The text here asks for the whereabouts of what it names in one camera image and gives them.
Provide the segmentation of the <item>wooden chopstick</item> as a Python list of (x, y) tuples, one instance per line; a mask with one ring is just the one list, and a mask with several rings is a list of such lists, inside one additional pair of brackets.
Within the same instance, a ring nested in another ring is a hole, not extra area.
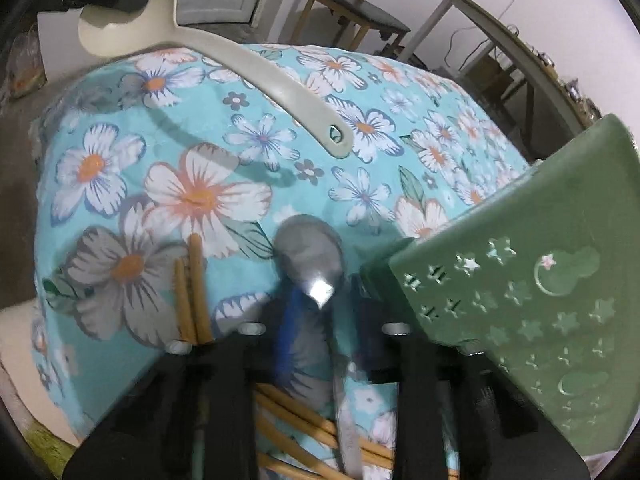
[(209, 344), (214, 340), (214, 336), (207, 309), (203, 243), (198, 233), (189, 236), (189, 260), (196, 334), (200, 344)]
[(189, 344), (196, 344), (198, 336), (195, 333), (186, 268), (182, 259), (176, 259), (174, 263), (174, 289), (181, 338)]
[[(328, 434), (333, 434), (334, 436), (337, 435), (337, 428), (334, 422), (322, 417), (314, 410), (308, 408), (308, 406), (299, 400), (292, 398), (292, 396), (289, 396), (277, 387), (268, 384), (259, 384), (257, 389), (270, 400), (273, 400), (277, 404), (283, 406), (305, 422), (309, 422), (311, 426), (318, 427)], [(394, 458), (394, 452), (383, 445), (374, 443), (364, 437), (360, 437), (359, 442), (360, 445), (368, 452), (388, 458), (389, 460)]]
[(297, 460), (322, 479), (349, 479), (347, 474), (343, 474), (335, 467), (332, 467), (323, 460), (320, 460), (320, 458), (311, 454), (311, 452), (308, 452), (306, 448), (299, 445), (293, 437), (289, 437), (281, 431), (276, 426), (276, 423), (274, 422), (275, 419), (281, 419), (282, 422), (285, 422), (288, 426), (291, 426), (305, 436), (310, 437), (312, 440), (318, 441), (325, 446), (336, 450), (337, 438), (334, 437), (333, 434), (287, 410), (275, 412), (259, 410), (256, 414), (256, 429), (279, 451), (291, 456), (294, 460)]

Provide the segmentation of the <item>cream plastic ladle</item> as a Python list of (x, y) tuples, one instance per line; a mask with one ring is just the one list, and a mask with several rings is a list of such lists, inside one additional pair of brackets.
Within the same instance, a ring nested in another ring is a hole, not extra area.
[(255, 52), (210, 32), (180, 26), (176, 11), (177, 0), (149, 0), (134, 13), (85, 6), (78, 23), (79, 41), (98, 58), (121, 58), (168, 44), (204, 54), (269, 96), (330, 155), (350, 154), (352, 130), (322, 99)]

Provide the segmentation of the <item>metal spoon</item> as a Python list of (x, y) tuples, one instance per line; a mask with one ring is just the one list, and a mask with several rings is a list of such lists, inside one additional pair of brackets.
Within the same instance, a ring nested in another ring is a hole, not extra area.
[(332, 366), (335, 427), (343, 471), (363, 477), (358, 432), (345, 391), (346, 363), (334, 338), (333, 298), (345, 283), (344, 256), (334, 229), (308, 214), (296, 214), (277, 230), (274, 248), (281, 271), (321, 313)]

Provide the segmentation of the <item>green plastic utensil holder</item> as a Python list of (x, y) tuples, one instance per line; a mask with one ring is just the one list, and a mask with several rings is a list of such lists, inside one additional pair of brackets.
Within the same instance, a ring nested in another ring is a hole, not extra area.
[(639, 155), (617, 117), (362, 277), (431, 340), (478, 340), (579, 454), (636, 423)]

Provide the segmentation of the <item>floral turquoise tablecloth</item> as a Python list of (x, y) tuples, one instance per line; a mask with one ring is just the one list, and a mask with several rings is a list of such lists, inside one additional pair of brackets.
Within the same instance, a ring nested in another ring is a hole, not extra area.
[(85, 438), (178, 336), (174, 263), (203, 243), (215, 336), (277, 288), (273, 237), (296, 214), (340, 234), (356, 272), (376, 248), (433, 234), (520, 174), (525, 158), (454, 81), (374, 55), (255, 52), (349, 126), (330, 156), (282, 107), (177, 48), (81, 77), (38, 119), (34, 361)]

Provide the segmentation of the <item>wooden chair black seat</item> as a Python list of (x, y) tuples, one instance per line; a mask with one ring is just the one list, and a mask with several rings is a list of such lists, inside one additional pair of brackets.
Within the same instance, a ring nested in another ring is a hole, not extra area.
[(394, 55), (401, 41), (410, 32), (410, 28), (399, 18), (395, 18), (368, 0), (307, 0), (293, 28), (291, 44), (298, 44), (315, 4), (324, 6), (331, 15), (337, 17), (340, 28), (333, 38), (333, 47), (340, 43), (349, 26), (355, 25), (357, 30), (348, 46), (349, 50), (357, 51), (368, 32), (378, 32), (380, 39), (385, 41), (382, 55)]

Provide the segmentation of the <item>wooden top metal table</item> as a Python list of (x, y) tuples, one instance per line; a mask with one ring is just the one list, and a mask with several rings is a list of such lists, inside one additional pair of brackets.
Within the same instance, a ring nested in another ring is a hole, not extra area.
[(446, 13), (455, 8), (460, 11), (473, 26), (482, 31), (488, 40), (487, 51), (498, 50), (511, 62), (506, 70), (509, 74), (516, 70), (523, 78), (514, 87), (500, 96), (492, 107), (503, 114), (506, 108), (503, 103), (518, 90), (526, 90), (524, 126), (520, 130), (520, 139), (525, 154), (533, 158), (544, 158), (544, 153), (537, 151), (533, 144), (535, 100), (541, 96), (548, 103), (558, 123), (559, 141), (566, 144), (579, 133), (592, 126), (597, 118), (590, 115), (586, 100), (574, 84), (560, 78), (548, 55), (535, 50), (526, 44), (515, 33), (502, 24), (489, 12), (473, 0), (442, 0), (431, 13), (420, 29), (411, 37), (408, 44), (398, 54), (400, 62), (407, 63), (419, 44), (431, 33)]

